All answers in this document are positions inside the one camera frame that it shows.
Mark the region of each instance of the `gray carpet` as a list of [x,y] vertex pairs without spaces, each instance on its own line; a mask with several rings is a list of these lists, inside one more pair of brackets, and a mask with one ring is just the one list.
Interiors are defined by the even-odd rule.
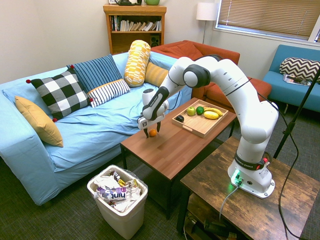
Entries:
[[[281,110],[284,104],[278,103]],[[290,106],[285,116],[289,122],[294,116],[297,107]],[[285,124],[281,117],[276,124],[267,151],[273,155],[283,137]],[[230,129],[226,129],[219,139],[225,141]],[[236,125],[234,134],[240,138],[239,125]],[[293,138],[299,147],[299,159],[295,168],[306,175],[320,181],[320,114],[303,110],[296,121]],[[205,158],[218,145],[210,144],[199,156]],[[288,138],[280,152],[278,159],[291,165],[295,159],[296,150]],[[139,168],[140,162],[129,155],[128,168]],[[118,156],[110,162],[123,167]],[[122,238],[103,219],[95,201],[87,190],[88,181],[106,168],[97,169],[83,179],[63,190],[53,199],[53,205],[46,209],[34,204],[19,180],[13,175],[4,161],[0,160],[0,239],[2,240],[121,240]],[[150,176],[148,167],[139,168],[137,172],[141,178]],[[302,236],[311,240],[320,239],[320,198],[309,215]],[[145,203],[144,223],[133,240],[184,240],[184,236],[176,231],[179,211],[179,200],[172,205],[170,220],[166,220],[163,209],[151,198]]]

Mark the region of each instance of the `blue couch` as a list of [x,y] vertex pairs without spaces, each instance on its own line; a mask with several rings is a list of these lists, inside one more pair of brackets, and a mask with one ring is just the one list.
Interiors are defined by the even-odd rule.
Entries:
[[[320,61],[320,50],[288,45],[279,45],[272,60],[268,73],[263,81],[272,85],[272,91],[268,98],[286,104],[299,106],[308,90],[308,86],[287,83],[283,81],[283,75],[279,67],[284,59],[289,57],[304,58]],[[316,83],[304,104],[304,108],[320,112],[320,84]]]
[[[114,55],[113,59],[123,76],[128,53]],[[150,55],[152,63],[167,70],[176,60],[156,52]],[[139,131],[137,119],[143,108],[142,92],[149,88],[158,89],[145,82],[98,107],[81,108],[57,121],[55,124],[64,144],[61,148],[40,140],[17,110],[14,99],[16,95],[27,98],[44,109],[50,117],[48,107],[26,80],[53,77],[66,69],[64,67],[0,84],[0,156],[39,206],[119,155],[120,142]],[[179,96],[176,93],[169,98],[170,106],[173,107],[176,100],[175,108],[186,103],[191,99],[191,93],[191,88],[183,88]]]

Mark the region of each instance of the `orange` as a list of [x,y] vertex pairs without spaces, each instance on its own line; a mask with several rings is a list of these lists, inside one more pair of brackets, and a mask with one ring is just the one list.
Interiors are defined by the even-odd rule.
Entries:
[[151,130],[149,131],[149,136],[150,136],[150,137],[154,137],[155,135],[157,135],[157,131],[156,131],[155,129],[151,129]]

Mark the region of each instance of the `white robotic arm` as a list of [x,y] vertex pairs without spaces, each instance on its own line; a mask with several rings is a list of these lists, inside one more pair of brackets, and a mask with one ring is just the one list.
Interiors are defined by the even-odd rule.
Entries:
[[164,112],[169,108],[165,100],[184,86],[199,88],[209,82],[219,86],[240,123],[242,137],[233,163],[228,168],[231,183],[238,185],[238,179],[241,179],[240,188],[259,198],[268,197],[275,188],[275,182],[262,157],[278,120],[278,111],[269,102],[259,101],[256,89],[231,60],[217,61],[212,56],[196,61],[179,58],[159,90],[152,94],[147,104],[143,103],[145,106],[138,120],[139,128],[145,130],[164,119]]

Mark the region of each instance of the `yellow patterned cylindrical pillow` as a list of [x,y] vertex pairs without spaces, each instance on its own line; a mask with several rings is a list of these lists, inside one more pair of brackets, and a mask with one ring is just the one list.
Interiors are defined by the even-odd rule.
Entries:
[[124,70],[124,80],[130,87],[144,84],[146,67],[150,58],[150,46],[142,40],[135,40],[129,50]]
[[145,70],[145,82],[160,87],[168,75],[168,70],[149,62]]

